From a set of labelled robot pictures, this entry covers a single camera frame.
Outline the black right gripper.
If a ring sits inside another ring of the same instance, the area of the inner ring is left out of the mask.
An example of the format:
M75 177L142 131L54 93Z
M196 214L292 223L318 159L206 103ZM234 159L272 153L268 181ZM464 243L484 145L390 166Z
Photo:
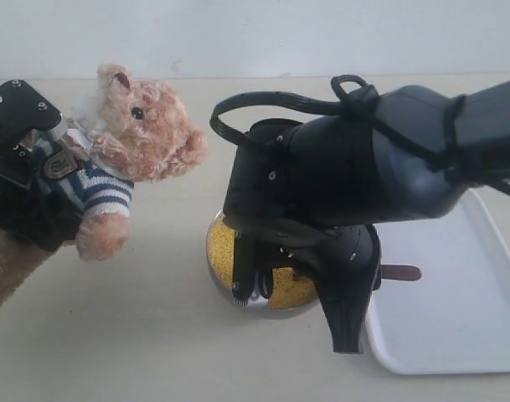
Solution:
M276 238L292 254L292 266L313 281L333 352L361 353L364 318L380 271L381 245L371 224L384 221L373 128L345 118L305 123L271 118L255 123L248 136L273 152L238 148L223 211L235 219L343 226ZM247 234L234 232L232 294L240 307L247 307L255 286L253 247Z

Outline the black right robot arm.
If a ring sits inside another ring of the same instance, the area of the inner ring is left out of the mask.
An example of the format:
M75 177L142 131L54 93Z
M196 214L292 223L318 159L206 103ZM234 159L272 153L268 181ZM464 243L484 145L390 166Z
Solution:
M316 289L337 353L359 353L372 294L415 281L385 265L376 225L447 214L475 187L510 196L510 80L448 97L420 85L379 94L332 78L333 101L282 91L233 95L211 127L236 145L223 205L234 231L231 293L267 302L275 269Z

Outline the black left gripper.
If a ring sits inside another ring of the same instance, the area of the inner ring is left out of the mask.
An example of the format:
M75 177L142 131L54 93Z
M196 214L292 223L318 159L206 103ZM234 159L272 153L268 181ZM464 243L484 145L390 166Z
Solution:
M0 230L18 242L55 251L75 240L82 213L47 186L41 167L39 157L17 142L0 149Z

